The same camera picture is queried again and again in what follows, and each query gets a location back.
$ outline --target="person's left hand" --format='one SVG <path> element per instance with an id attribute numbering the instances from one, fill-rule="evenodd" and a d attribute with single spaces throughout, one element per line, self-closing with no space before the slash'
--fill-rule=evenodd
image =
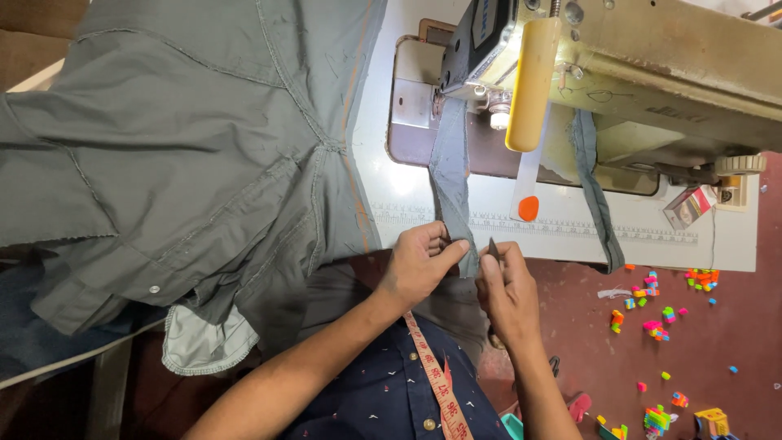
<path id="1" fill-rule="evenodd" d="M 408 229 L 396 241 L 377 292 L 388 294 L 405 313 L 435 290 L 469 248 L 467 240 L 448 244 L 448 231 L 439 221 Z"/>

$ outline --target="yellow handle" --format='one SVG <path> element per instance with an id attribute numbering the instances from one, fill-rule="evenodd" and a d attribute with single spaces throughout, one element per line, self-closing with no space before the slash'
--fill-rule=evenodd
<path id="1" fill-rule="evenodd" d="M 505 146 L 509 150 L 528 153 L 540 141 L 561 28 L 559 17 L 533 20 L 524 25 L 511 120 L 505 134 Z"/>

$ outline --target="person's right hand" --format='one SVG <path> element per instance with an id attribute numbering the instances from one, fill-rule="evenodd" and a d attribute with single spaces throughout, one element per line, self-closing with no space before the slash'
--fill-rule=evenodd
<path id="1" fill-rule="evenodd" d="M 497 243 L 500 261 L 480 251 L 475 278 L 478 300 L 494 331 L 506 347 L 540 342 L 537 285 L 529 274 L 521 249 L 514 241 Z"/>

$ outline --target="measuring ruler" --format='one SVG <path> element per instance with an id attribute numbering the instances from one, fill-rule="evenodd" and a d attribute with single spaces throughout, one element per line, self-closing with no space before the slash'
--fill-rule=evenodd
<path id="1" fill-rule="evenodd" d="M 372 202 L 370 206 L 377 223 L 413 227 L 435 221 L 434 210 L 429 207 L 379 202 Z M 698 233 L 616 224 L 613 225 L 613 228 L 619 241 L 664 244 L 666 246 L 698 246 Z M 470 211 L 470 229 L 490 233 L 600 239 L 592 222 L 546 217 L 538 217 L 534 222 L 518 222 L 508 215 L 496 212 Z"/>
<path id="2" fill-rule="evenodd" d="M 410 335 L 415 343 L 415 351 L 418 352 L 418 358 L 424 366 L 426 377 L 432 385 L 432 391 L 435 393 L 435 399 L 440 406 L 440 413 L 443 418 L 443 434 L 446 440 L 472 440 L 470 427 L 467 426 L 465 414 L 461 412 L 459 402 L 456 401 L 454 390 L 448 383 L 446 375 L 440 369 L 437 359 L 435 359 L 432 349 L 426 343 L 426 338 L 418 328 L 412 312 L 402 315 Z"/>

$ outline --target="pink toy block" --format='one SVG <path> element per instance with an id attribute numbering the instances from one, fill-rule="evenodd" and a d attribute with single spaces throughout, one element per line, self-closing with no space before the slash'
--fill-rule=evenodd
<path id="1" fill-rule="evenodd" d="M 652 330 L 652 329 L 656 329 L 657 327 L 659 327 L 661 325 L 662 325 L 662 323 L 660 323 L 659 321 L 647 321 L 647 322 L 644 323 L 644 329 Z"/>

